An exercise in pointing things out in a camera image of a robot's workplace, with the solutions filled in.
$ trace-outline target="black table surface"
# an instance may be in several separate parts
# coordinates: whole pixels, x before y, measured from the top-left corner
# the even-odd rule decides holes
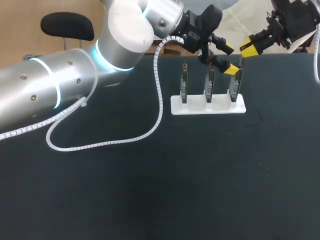
[[[171,115],[184,62],[189,94],[203,92],[207,68],[197,58],[161,57],[164,116],[147,139],[61,153],[46,145],[46,127],[0,142],[0,238],[320,239],[312,55],[248,59],[247,112],[238,115]],[[147,132],[158,116],[152,65],[145,57],[122,84],[98,89],[53,142],[75,147]],[[216,93],[228,85],[216,76]]]

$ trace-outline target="silver robot arm segment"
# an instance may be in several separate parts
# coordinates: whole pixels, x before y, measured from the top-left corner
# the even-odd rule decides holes
[[[0,129],[87,96],[95,79],[97,87],[121,83],[150,48],[154,35],[170,35],[183,14],[183,4],[176,0],[102,2],[103,29],[91,47],[0,70]]]

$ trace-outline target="white spiral cable wrap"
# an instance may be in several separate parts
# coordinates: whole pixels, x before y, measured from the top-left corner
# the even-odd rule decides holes
[[[57,147],[52,144],[50,140],[50,136],[53,132],[53,130],[58,126],[59,123],[61,123],[66,117],[70,116],[76,109],[73,109],[72,111],[68,112],[66,115],[64,115],[62,118],[58,119],[48,130],[46,134],[46,142],[49,145],[50,148],[59,151],[59,152],[75,152],[75,151],[80,151],[80,150],[85,150],[85,149],[92,149],[92,148],[97,148],[97,147],[102,147],[102,146],[107,146],[107,145],[114,145],[114,144],[126,144],[126,143],[133,143],[140,141],[142,139],[147,138],[150,136],[160,125],[163,112],[164,112],[164,103],[163,103],[163,98],[162,98],[162,92],[161,92],[161,86],[160,86],[160,81],[159,81],[159,73],[158,73],[158,58],[161,49],[164,47],[164,45],[170,41],[176,41],[181,44],[184,44],[184,40],[181,37],[178,36],[168,36],[162,42],[159,44],[157,47],[155,53],[154,53],[154,60],[153,60],[153,71],[154,71],[154,77],[155,77],[155,84],[156,84],[156,89],[158,93],[158,98],[159,98],[159,115],[158,119],[153,126],[147,133],[135,137],[135,138],[130,138],[130,139],[124,139],[124,140],[115,140],[115,141],[105,141],[105,142],[100,142],[100,143],[95,143],[95,144],[90,144],[90,145],[85,145],[85,146],[77,146],[77,147],[68,147],[68,148],[61,148]]]
[[[318,74],[318,54],[319,54],[319,42],[320,42],[320,25],[316,26],[315,32],[315,50],[313,56],[313,72],[314,72],[314,79],[317,84],[320,85],[320,79]]]
[[[2,133],[2,134],[0,134],[0,141],[34,131],[36,129],[47,126],[51,123],[54,123],[54,124],[49,128],[49,130],[46,134],[46,142],[50,148],[52,148],[56,151],[59,151],[59,152],[75,152],[75,151],[80,151],[80,150],[84,150],[84,149],[102,147],[102,146],[106,146],[106,145],[132,143],[132,142],[136,142],[136,141],[145,139],[146,137],[150,136],[158,128],[158,126],[160,125],[160,122],[162,120],[164,104],[163,104],[161,86],[160,86],[160,81],[159,81],[158,58],[159,58],[159,54],[160,54],[161,49],[164,47],[164,45],[166,43],[168,43],[170,41],[176,41],[176,42],[179,42],[180,44],[184,44],[184,40],[181,37],[168,36],[159,44],[159,46],[157,47],[157,49],[155,51],[154,60],[153,60],[153,71],[154,71],[155,84],[156,84],[156,89],[157,89],[158,98],[159,98],[159,115],[158,115],[158,119],[157,119],[155,125],[147,133],[145,133],[141,136],[135,137],[135,138],[116,140],[116,141],[105,141],[105,142],[101,142],[101,143],[95,143],[95,144],[78,146],[78,147],[61,148],[61,147],[57,147],[52,144],[50,137],[51,137],[51,134],[54,131],[54,129],[58,126],[59,123],[61,123],[64,119],[66,119],[68,116],[70,116],[72,113],[74,113],[79,107],[84,107],[86,105],[87,100],[94,93],[96,86],[97,86],[97,83],[98,83],[98,71],[97,71],[97,67],[96,67],[94,61],[82,49],[75,49],[77,51],[81,51],[82,53],[84,53],[88,57],[88,59],[90,60],[90,62],[92,63],[92,66],[94,68],[94,74],[95,74],[94,85],[93,85],[93,88],[92,88],[90,94],[88,95],[88,97],[82,97],[76,103],[74,103],[72,106],[68,107],[67,109],[63,110],[59,114],[57,114],[47,120],[44,120],[42,122],[39,122],[39,123],[36,123],[33,125],[29,125],[26,127],[22,127],[22,128],[13,130],[13,131]]]

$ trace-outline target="robotic arm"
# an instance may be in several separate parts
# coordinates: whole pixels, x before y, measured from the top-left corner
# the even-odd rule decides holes
[[[260,55],[275,43],[286,49],[316,30],[320,23],[320,0],[271,0],[274,10],[266,18],[268,27],[253,34],[240,47],[244,58]]]
[[[233,52],[225,39],[213,34],[222,19],[222,12],[213,5],[197,16],[191,11],[184,13],[179,0],[102,3],[103,28],[91,47],[32,58],[0,70],[0,129],[82,97],[87,96],[87,101],[97,87],[119,84],[150,48],[154,35],[162,39],[180,36],[186,50],[201,50],[199,59],[204,64],[217,65],[226,74],[238,71],[208,48],[212,42],[228,54]]]

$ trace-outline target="screw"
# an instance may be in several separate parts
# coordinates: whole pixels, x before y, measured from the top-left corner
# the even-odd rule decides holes
[[[26,79],[27,79],[27,75],[25,75],[25,74],[21,74],[21,75],[20,75],[20,79],[22,79],[22,80],[26,80]]]
[[[166,26],[166,22],[163,21],[163,20],[161,20],[161,21],[159,22],[159,27],[163,29],[165,26]]]

